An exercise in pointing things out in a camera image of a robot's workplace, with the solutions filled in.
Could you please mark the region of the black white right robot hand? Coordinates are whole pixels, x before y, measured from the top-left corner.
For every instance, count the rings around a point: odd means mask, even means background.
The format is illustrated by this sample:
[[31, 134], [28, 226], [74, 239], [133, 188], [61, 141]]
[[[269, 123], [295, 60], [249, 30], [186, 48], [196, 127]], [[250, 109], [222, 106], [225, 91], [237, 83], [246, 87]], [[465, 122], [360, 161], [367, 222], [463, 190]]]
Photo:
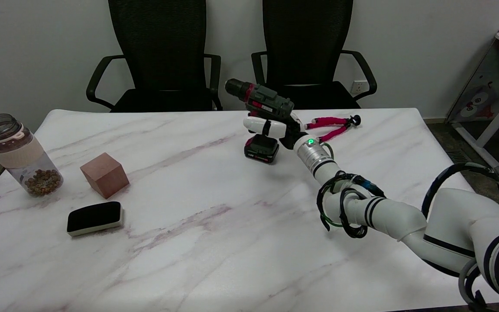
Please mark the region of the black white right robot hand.
[[307, 135], [305, 125], [294, 112], [285, 122], [248, 116], [244, 119], [243, 125], [250, 132], [279, 140], [288, 150], [293, 150], [295, 142]]

